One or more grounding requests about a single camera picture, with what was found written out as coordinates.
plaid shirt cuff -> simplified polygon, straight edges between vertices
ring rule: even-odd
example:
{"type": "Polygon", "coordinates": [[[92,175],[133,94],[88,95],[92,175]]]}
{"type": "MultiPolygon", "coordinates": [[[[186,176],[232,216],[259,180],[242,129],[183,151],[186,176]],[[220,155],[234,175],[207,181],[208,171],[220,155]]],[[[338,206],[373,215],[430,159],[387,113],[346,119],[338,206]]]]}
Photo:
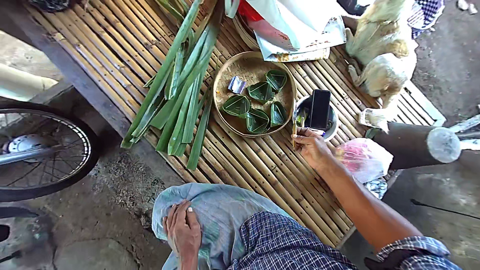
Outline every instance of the plaid shirt cuff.
{"type": "Polygon", "coordinates": [[[442,242],[426,236],[410,236],[402,240],[397,240],[385,247],[377,254],[377,257],[383,261],[388,255],[396,249],[410,249],[418,251],[427,251],[432,255],[446,257],[450,252],[442,242]]]}

blue and white cloth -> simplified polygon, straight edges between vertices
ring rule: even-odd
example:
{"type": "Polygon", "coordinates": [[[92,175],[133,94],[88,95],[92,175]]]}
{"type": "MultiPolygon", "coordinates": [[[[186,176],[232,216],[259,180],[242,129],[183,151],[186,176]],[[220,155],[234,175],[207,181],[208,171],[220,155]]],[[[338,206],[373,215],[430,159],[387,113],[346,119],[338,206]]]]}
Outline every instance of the blue and white cloth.
{"type": "MultiPolygon", "coordinates": [[[[357,270],[342,253],[320,242],[271,200],[225,184],[190,183],[160,193],[152,217],[158,238],[167,239],[162,219],[183,199],[192,202],[202,229],[198,269],[357,270]]],[[[447,259],[446,247],[433,238],[415,236],[396,241],[377,257],[388,262],[398,250],[411,251],[397,262],[401,270],[460,270],[447,259]]],[[[177,268],[178,259],[172,252],[162,269],[177,268]]]]}
{"type": "Polygon", "coordinates": [[[412,39],[432,27],[442,15],[444,8],[444,0],[415,0],[412,15],[407,20],[408,25],[412,27],[412,39]]]}

light blue cloth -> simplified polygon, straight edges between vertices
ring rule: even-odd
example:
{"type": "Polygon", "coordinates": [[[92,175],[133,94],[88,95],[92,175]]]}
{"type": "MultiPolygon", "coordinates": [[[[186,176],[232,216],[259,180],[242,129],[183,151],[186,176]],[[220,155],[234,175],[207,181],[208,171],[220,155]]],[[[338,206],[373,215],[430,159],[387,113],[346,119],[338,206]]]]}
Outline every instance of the light blue cloth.
{"type": "MultiPolygon", "coordinates": [[[[164,190],[155,200],[152,229],[155,236],[166,240],[162,219],[173,204],[183,199],[192,208],[202,228],[202,244],[198,254],[199,269],[226,269],[231,260],[245,255],[240,238],[241,225],[253,214],[263,211],[290,217],[271,200],[249,190],[226,184],[183,184],[164,190]]],[[[172,252],[162,269],[177,269],[177,256],[172,252]]]]}

shirt sleeve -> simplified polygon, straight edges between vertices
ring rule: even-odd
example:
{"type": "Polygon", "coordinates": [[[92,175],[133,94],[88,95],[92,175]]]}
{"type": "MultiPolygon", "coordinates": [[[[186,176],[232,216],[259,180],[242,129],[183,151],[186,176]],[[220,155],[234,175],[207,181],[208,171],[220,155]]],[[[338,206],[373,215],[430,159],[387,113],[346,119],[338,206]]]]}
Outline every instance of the shirt sleeve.
{"type": "Polygon", "coordinates": [[[461,270],[447,259],[450,252],[440,241],[426,236],[411,236],[397,240],[377,254],[380,261],[398,250],[411,251],[411,256],[400,262],[401,270],[461,270]]]}

tire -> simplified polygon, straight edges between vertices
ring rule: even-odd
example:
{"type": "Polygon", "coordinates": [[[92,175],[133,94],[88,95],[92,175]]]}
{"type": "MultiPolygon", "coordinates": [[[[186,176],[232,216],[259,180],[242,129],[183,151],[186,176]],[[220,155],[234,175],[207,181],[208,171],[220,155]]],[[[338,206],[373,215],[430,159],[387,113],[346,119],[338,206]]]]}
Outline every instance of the tire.
{"type": "Polygon", "coordinates": [[[68,121],[76,125],[86,135],[91,145],[91,154],[83,167],[81,167],[75,174],[69,175],[65,179],[62,179],[58,182],[53,182],[46,186],[32,186],[32,188],[23,189],[8,189],[4,186],[0,186],[0,202],[26,200],[55,193],[80,181],[85,176],[87,176],[87,174],[95,167],[99,157],[98,138],[95,132],[82,120],[78,119],[75,116],[68,115],[55,108],[30,102],[14,101],[7,102],[5,104],[0,103],[0,110],[2,109],[38,110],[52,113],[59,117],[67,119],[68,121]]]}

